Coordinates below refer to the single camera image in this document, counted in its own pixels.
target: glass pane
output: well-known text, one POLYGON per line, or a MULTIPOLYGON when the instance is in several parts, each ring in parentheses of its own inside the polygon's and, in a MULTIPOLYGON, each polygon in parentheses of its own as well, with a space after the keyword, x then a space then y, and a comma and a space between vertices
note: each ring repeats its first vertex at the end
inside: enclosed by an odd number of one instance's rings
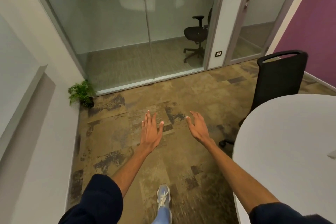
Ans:
POLYGON ((153 79, 145 0, 49 0, 95 90, 153 79))
POLYGON ((232 59, 260 53, 285 0, 250 0, 232 59))
POLYGON ((203 67, 214 0, 146 0, 155 78, 203 67), (193 16, 204 16, 202 26, 193 16))

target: black office chair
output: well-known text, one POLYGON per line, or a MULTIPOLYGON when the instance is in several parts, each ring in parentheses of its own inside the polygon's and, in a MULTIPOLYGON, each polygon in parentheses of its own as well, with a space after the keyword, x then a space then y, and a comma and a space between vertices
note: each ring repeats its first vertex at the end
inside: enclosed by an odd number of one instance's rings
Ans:
MULTIPOLYGON (((250 112, 268 100, 298 94, 307 60, 308 54, 300 50, 276 52, 259 58, 259 74, 250 112), (268 59, 283 55, 292 56, 264 63, 268 59)), ((239 127, 245 119, 246 117, 238 123, 239 127)), ((234 144, 233 141, 222 140, 219 145, 224 147, 226 143, 234 144)))
POLYGON ((193 16, 193 19, 198 19, 199 20, 199 26, 198 27, 188 27, 186 28, 183 33, 185 37, 188 40, 194 41, 196 44, 199 45, 198 49, 190 49, 190 48, 185 48, 183 50, 183 53, 187 53, 187 51, 192 52, 186 58, 183 60, 184 63, 187 63, 187 59, 197 55, 197 57, 204 57, 205 50, 202 47, 202 42, 204 42, 208 38, 208 28, 211 20, 211 14, 212 14, 212 8, 209 11, 208 14, 208 25, 202 26, 202 19, 204 19, 203 15, 197 15, 193 16))

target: hand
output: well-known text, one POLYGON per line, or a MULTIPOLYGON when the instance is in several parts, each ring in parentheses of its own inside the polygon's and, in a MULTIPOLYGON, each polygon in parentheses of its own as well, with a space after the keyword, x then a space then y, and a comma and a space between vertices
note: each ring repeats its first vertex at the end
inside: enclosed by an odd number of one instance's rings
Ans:
POLYGON ((162 133, 164 121, 160 122, 159 131, 156 126, 156 113, 151 117, 150 111, 147 111, 145 114, 145 120, 142 121, 142 131, 140 146, 143 150, 148 151, 148 154, 151 153, 156 146, 159 145, 162 133))
POLYGON ((207 125, 205 124, 203 116, 198 112, 190 111, 194 116, 195 124, 192 123, 189 116, 186 116, 186 120, 189 126, 191 135, 203 145, 207 142, 213 142, 208 133, 207 125))

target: blue jeans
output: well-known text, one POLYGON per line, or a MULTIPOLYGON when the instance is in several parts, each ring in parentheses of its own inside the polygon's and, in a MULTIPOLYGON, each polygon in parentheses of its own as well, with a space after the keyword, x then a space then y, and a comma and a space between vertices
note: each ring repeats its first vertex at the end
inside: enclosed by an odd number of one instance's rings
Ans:
POLYGON ((157 211, 157 216, 152 224, 169 224, 170 210, 167 207, 160 207, 157 211))

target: white table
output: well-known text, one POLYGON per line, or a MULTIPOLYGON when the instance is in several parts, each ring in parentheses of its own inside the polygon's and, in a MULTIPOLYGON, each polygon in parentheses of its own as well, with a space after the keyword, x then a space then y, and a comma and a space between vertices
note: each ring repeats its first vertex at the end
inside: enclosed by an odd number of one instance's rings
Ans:
MULTIPOLYGON (((281 202, 336 223, 336 97, 299 94, 270 100, 242 124, 233 160, 281 202)), ((240 224, 249 217, 234 195, 240 224)))

